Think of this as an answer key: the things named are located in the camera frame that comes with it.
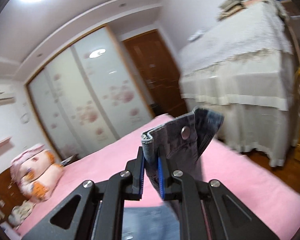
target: wooden headboard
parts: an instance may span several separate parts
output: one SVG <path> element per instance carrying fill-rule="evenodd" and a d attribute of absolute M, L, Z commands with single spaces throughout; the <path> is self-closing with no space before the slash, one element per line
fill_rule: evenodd
<path fill-rule="evenodd" d="M 15 206 L 27 200 L 20 192 L 18 186 L 11 181 L 10 169 L 0 174 L 0 223 L 7 221 Z"/>

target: silver screw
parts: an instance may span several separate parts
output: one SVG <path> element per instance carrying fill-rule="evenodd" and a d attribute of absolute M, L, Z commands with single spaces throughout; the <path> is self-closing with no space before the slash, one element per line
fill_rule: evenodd
<path fill-rule="evenodd" d="M 182 172 L 182 171 L 179 171 L 179 170 L 176 170 L 176 171 L 174 171 L 172 174 L 173 174 L 173 176 L 175 176 L 175 177 L 181 177 L 181 176 L 183 175 L 183 172 Z"/>
<path fill-rule="evenodd" d="M 86 180 L 82 183 L 82 186 L 87 188 L 92 186 L 92 181 L 91 180 Z"/>
<path fill-rule="evenodd" d="M 121 171 L 120 176 L 123 178 L 129 177 L 130 176 L 130 171 Z"/>
<path fill-rule="evenodd" d="M 216 179 L 213 179 L 211 182 L 210 182 L 210 185 L 211 187 L 219 187 L 220 186 L 220 181 L 216 180 Z"/>

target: jeans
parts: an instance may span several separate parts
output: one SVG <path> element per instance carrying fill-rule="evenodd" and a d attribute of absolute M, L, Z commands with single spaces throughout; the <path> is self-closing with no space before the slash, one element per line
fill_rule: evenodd
<path fill-rule="evenodd" d="M 122 240 L 179 240 L 179 221 L 165 205 L 125 208 Z"/>
<path fill-rule="evenodd" d="M 222 122 L 221 114 L 195 107 L 192 112 L 141 135 L 146 174 L 158 192 L 159 145 L 164 149 L 161 154 L 174 160 L 178 170 L 189 173 L 194 179 L 202 180 L 201 164 L 197 160 L 218 132 Z"/>

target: white wardrobe panel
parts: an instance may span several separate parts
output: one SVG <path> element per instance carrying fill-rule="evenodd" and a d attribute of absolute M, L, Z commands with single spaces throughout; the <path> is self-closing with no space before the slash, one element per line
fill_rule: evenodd
<path fill-rule="evenodd" d="M 105 27 L 79 40 L 72 47 L 74 56 L 81 62 L 101 106 L 120 137 L 152 119 Z M 99 49 L 105 52 L 95 58 L 89 57 Z"/>
<path fill-rule="evenodd" d="M 89 153 L 116 141 L 78 69 L 71 48 L 53 59 L 45 70 L 73 129 Z"/>
<path fill-rule="evenodd" d="M 44 70 L 30 83 L 29 90 L 45 130 L 58 148 L 60 154 L 64 158 L 76 153 L 80 157 L 86 156 L 88 153 L 87 150 L 84 148 L 82 142 L 78 141 L 71 133 L 58 105 L 55 103 Z"/>

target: wooden floor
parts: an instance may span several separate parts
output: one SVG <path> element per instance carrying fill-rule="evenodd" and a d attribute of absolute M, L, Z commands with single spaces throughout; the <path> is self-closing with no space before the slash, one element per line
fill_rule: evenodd
<path fill-rule="evenodd" d="M 300 193 L 300 162 L 293 158 L 294 147 L 291 147 L 283 167 L 271 168 L 269 158 L 263 152 L 252 150 L 245 153 L 252 161 L 266 168 L 271 173 L 279 177 L 288 186 Z"/>

